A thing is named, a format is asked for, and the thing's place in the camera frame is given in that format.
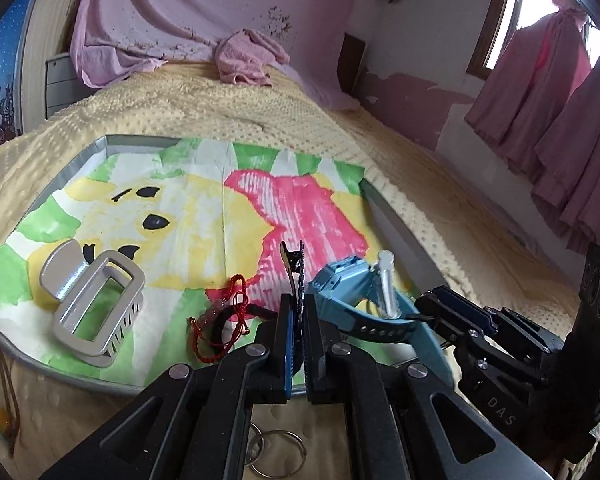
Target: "pink towel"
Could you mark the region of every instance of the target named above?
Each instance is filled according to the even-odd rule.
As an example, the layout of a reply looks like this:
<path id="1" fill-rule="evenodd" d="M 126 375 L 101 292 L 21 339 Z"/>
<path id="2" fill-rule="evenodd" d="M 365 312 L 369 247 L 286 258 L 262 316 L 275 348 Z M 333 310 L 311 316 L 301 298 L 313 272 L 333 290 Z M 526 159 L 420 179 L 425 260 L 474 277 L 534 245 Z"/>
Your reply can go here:
<path id="1" fill-rule="evenodd" d="M 246 28 L 222 40 L 214 59 L 225 83 L 271 86 L 264 66 L 275 61 L 288 64 L 289 54 L 268 36 Z"/>

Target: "window frame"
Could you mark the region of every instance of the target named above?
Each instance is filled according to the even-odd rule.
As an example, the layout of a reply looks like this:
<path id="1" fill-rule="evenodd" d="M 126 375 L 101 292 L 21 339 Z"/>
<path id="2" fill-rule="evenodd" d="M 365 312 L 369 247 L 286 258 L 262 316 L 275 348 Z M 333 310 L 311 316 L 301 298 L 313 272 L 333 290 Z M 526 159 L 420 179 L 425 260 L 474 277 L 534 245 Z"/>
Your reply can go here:
<path id="1" fill-rule="evenodd" d="M 503 42 L 503 48 L 509 43 L 509 40 L 516 31 L 516 26 L 520 18 L 520 10 L 523 0 L 516 0 L 513 7 L 513 13 L 507 29 L 507 35 Z M 469 66 L 466 72 L 469 75 L 476 76 L 480 79 L 487 79 L 491 74 L 491 68 L 487 67 L 487 62 L 491 54 L 491 49 L 502 25 L 504 11 L 507 6 L 507 0 L 491 0 L 487 16 L 484 19 L 484 25 L 478 37 L 478 42 L 475 45 L 474 54 L 471 57 Z"/>

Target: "pink wall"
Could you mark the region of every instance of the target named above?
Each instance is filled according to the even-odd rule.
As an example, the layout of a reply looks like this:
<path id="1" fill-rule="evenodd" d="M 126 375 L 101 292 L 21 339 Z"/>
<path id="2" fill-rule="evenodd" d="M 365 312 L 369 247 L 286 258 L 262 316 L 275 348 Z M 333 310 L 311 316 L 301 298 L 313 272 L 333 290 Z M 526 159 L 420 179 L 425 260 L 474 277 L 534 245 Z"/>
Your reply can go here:
<path id="1" fill-rule="evenodd" d="M 453 104 L 482 81 L 466 74 L 490 0 L 399 0 L 382 10 L 356 86 L 362 105 L 435 150 Z"/>
<path id="2" fill-rule="evenodd" d="M 360 75 L 354 95 L 384 124 L 432 152 L 451 105 L 474 102 L 466 94 L 444 90 L 426 79 L 403 73 L 380 79 L 368 69 Z"/>

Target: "metal key ring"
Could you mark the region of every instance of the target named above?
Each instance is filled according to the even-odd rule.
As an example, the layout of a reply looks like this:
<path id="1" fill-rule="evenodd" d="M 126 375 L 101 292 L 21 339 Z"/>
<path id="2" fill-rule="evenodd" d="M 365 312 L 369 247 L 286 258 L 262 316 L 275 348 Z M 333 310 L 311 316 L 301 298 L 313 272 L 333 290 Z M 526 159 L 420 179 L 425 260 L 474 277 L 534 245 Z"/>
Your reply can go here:
<path id="1" fill-rule="evenodd" d="M 278 476 L 272 476 L 272 475 L 267 475 L 266 473 L 263 473 L 262 471 L 260 471 L 259 469 L 256 468 L 256 466 L 253 465 L 253 462 L 251 462 L 250 464 L 250 468 L 251 470 L 262 476 L 263 478 L 269 478 L 272 480 L 280 480 L 283 478 L 289 478 L 290 476 L 295 475 L 298 471 L 300 471 L 302 469 L 302 466 L 304 465 L 304 462 L 306 461 L 306 456 L 308 454 L 306 447 L 304 445 L 304 442 L 302 441 L 302 439 L 297 436 L 295 433 L 291 432 L 291 431 L 287 431 L 287 430 L 270 430 L 270 431 L 263 431 L 261 434 L 254 436 L 248 444 L 248 449 L 251 449 L 254 444 L 256 444 L 256 441 L 260 441 L 262 443 L 262 448 L 264 449 L 264 438 L 269 435 L 269 434 L 284 434 L 286 436 L 290 436 L 296 443 L 296 445 L 298 446 L 298 449 L 300 450 L 300 453 L 302 454 L 302 462 L 300 463 L 300 465 L 295 469 L 295 471 L 292 471 L 291 473 L 287 473 L 285 475 L 278 475 Z"/>
<path id="2" fill-rule="evenodd" d="M 247 457 L 246 460 L 244 461 L 244 466 L 247 467 L 248 465 L 253 464 L 257 459 L 260 458 L 260 456 L 262 455 L 262 452 L 264 451 L 264 440 L 260 439 L 259 437 L 262 436 L 262 432 L 260 431 L 260 428 L 257 427 L 253 422 L 249 423 L 249 426 L 251 427 L 251 429 L 253 429 L 253 431 L 256 432 L 256 436 L 253 437 L 250 441 L 249 444 L 247 445 Z M 257 438 L 258 439 L 258 444 L 260 444 L 258 446 L 258 450 L 256 452 L 256 454 L 254 456 L 251 455 L 251 449 L 253 449 L 253 440 Z"/>

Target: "metal screw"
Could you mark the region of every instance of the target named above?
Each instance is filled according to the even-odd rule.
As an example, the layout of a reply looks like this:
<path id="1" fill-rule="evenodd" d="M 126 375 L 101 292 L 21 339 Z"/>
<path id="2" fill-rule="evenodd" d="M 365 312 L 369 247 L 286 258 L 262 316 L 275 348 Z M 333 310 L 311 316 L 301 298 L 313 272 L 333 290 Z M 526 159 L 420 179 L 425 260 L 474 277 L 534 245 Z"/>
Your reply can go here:
<path id="1" fill-rule="evenodd" d="M 334 343 L 331 346 L 331 351 L 336 355 L 349 355 L 351 353 L 351 346 L 346 343 Z"/>
<path id="2" fill-rule="evenodd" d="M 173 365 L 169 368 L 169 377 L 176 380 L 186 379 L 189 377 L 189 367 L 183 364 Z"/>
<path id="3" fill-rule="evenodd" d="M 260 343 L 251 343 L 247 346 L 247 348 L 245 348 L 245 350 L 247 351 L 247 354 L 252 357 L 260 357 L 261 355 L 264 355 L 264 352 L 267 351 L 265 346 L 261 345 Z"/>
<path id="4" fill-rule="evenodd" d="M 407 367 L 407 373 L 414 379 L 424 379 L 429 374 L 429 370 L 422 363 L 414 363 Z"/>

